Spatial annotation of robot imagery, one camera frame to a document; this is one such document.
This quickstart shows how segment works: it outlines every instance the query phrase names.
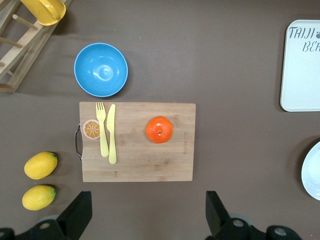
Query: yellow knife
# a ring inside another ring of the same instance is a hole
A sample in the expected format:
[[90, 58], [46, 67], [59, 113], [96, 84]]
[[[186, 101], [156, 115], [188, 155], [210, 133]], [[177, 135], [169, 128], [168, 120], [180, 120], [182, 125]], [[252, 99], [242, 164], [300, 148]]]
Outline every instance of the yellow knife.
[[116, 139], [115, 139], [115, 113], [116, 113], [116, 105], [112, 104], [108, 112], [108, 117], [106, 119], [106, 128], [110, 132], [109, 162], [111, 164], [115, 164], [117, 162]]

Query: orange slice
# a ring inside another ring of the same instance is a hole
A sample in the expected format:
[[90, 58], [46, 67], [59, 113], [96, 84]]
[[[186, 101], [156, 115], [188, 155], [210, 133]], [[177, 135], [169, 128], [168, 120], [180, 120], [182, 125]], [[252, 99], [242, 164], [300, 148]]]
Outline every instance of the orange slice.
[[88, 139], [98, 139], [100, 137], [100, 125], [95, 119], [89, 119], [83, 124], [83, 134]]

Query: yellow cup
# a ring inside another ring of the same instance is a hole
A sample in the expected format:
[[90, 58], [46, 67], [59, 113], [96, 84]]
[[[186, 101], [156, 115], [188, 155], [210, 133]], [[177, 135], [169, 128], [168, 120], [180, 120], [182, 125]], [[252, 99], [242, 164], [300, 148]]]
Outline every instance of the yellow cup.
[[66, 13], [66, 6], [60, 0], [20, 0], [43, 26], [59, 22]]

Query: tangerine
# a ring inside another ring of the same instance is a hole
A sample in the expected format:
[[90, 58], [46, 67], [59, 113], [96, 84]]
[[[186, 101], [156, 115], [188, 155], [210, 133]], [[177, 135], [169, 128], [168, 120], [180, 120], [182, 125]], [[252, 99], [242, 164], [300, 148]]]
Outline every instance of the tangerine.
[[152, 118], [145, 128], [146, 136], [156, 144], [168, 142], [173, 133], [172, 123], [164, 116]]

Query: white plate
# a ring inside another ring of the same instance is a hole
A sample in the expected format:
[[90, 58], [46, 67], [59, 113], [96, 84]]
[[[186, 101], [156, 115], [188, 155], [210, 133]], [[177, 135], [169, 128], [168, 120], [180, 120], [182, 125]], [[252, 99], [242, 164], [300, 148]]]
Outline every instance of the white plate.
[[320, 200], [320, 142], [306, 155], [301, 171], [302, 184], [313, 198]]

